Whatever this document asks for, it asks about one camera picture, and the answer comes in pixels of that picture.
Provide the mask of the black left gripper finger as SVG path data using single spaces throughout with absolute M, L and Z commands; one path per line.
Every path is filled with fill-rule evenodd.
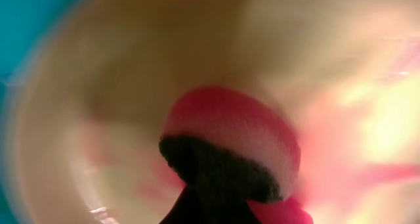
M 261 224 L 244 202 L 234 208 L 210 212 L 199 200 L 195 188 L 185 186 L 169 213 L 159 224 Z

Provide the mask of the green and pink sponge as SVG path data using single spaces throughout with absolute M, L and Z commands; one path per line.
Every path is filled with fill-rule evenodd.
M 248 95 L 201 87 L 181 96 L 159 151 L 207 211 L 245 202 L 261 224 L 312 222 L 291 198 L 301 158 L 294 131 Z

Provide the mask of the yellow-green plate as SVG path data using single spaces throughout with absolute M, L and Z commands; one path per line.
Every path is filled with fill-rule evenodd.
M 201 87 L 277 113 L 311 223 L 419 222 L 419 0 L 84 0 L 7 133 L 25 223 L 159 223 L 184 182 L 159 151 Z

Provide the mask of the blue plastic tray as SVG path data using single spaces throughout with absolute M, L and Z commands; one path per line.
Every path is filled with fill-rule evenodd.
M 8 135 L 21 88 L 37 73 L 45 45 L 84 0 L 1 0 L 1 224 L 25 223 L 8 171 Z

